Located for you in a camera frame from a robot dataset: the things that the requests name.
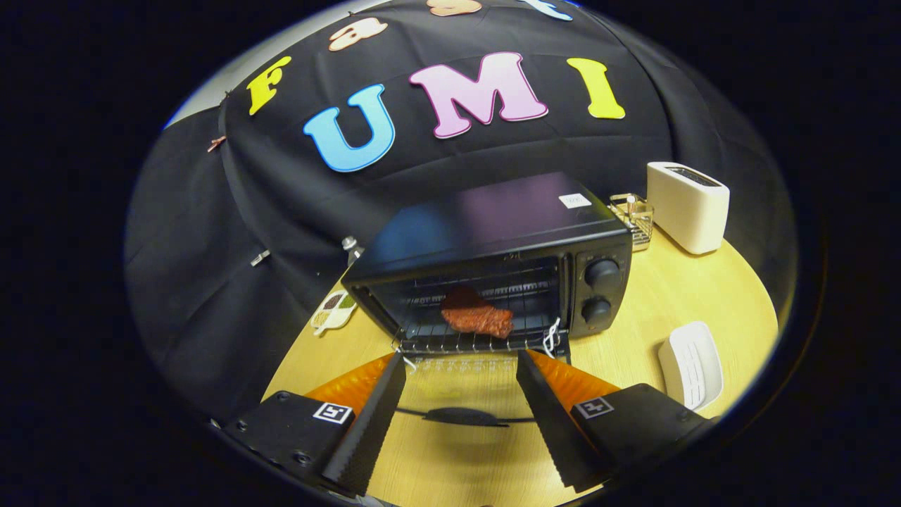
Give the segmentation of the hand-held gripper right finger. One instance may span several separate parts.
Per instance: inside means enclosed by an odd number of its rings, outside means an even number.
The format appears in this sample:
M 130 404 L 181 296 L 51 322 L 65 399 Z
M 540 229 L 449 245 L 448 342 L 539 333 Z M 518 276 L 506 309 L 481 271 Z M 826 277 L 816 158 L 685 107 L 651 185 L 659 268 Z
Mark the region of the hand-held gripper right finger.
M 518 352 L 516 380 L 561 482 L 577 493 L 649 472 L 712 426 L 647 383 L 619 388 L 534 350 Z

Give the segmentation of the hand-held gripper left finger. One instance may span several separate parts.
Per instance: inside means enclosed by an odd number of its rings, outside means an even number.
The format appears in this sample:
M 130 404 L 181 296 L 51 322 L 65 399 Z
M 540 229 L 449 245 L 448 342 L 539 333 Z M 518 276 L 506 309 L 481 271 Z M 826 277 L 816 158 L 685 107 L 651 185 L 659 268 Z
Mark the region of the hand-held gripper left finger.
M 405 381 L 405 357 L 392 352 L 307 394 L 275 392 L 223 431 L 306 487 L 364 496 Z

